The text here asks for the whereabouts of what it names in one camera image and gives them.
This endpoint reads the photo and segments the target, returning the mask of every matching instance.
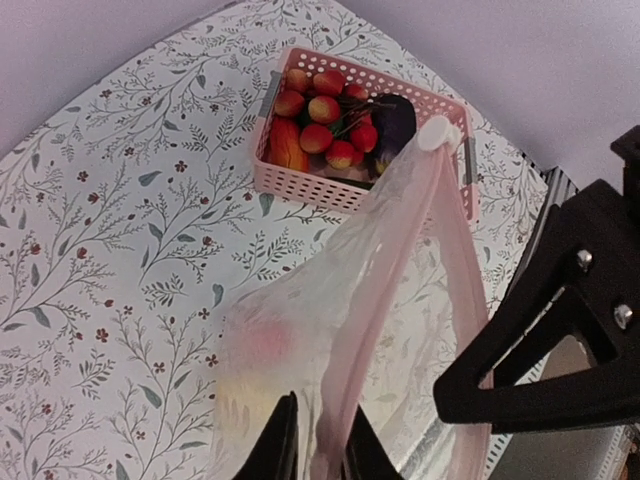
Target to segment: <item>translucent plastic bag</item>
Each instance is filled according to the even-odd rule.
[[[298,478],[338,478],[358,403],[405,479],[479,478],[488,429],[442,424],[432,397],[487,321],[458,142],[445,117],[429,120],[319,254],[232,307],[208,480],[235,475],[290,391]]]

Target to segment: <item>pink plastic basket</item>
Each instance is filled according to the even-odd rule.
[[[262,103],[256,128],[256,156],[254,159],[255,188],[290,200],[310,203],[332,210],[354,213],[368,192],[324,178],[321,172],[302,173],[269,163],[269,131],[273,118],[273,100],[284,89],[285,75],[290,68],[316,72],[339,70],[349,83],[364,86],[375,97],[383,93],[395,93],[409,99],[416,110],[418,127],[434,115],[444,115],[463,134],[465,175],[460,189],[467,220],[473,222],[478,214],[478,190],[476,182],[475,143],[471,119],[466,107],[449,97],[438,95],[396,77],[332,57],[321,52],[294,47],[280,58],[278,71],[272,72],[272,81]],[[458,155],[452,156],[458,169]]]

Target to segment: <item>floral pattern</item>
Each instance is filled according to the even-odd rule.
[[[332,0],[251,0],[154,45],[0,159],[0,479],[190,480],[232,454],[210,447],[225,309],[344,219],[252,189],[248,139],[294,44],[457,97]],[[495,309],[546,187],[471,112]]]

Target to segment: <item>white floral tablecloth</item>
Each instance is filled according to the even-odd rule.
[[[344,219],[252,190],[247,139],[294,44],[456,96],[331,0],[252,0],[127,62],[0,160],[0,479],[201,478],[221,312]],[[471,112],[495,309],[546,186]]]

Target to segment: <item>screw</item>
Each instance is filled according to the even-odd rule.
[[[622,330],[626,330],[633,318],[633,310],[629,305],[621,303],[613,309],[613,318]]]
[[[578,265],[584,273],[589,271],[591,264],[593,263],[593,255],[589,250],[580,250],[578,252]]]

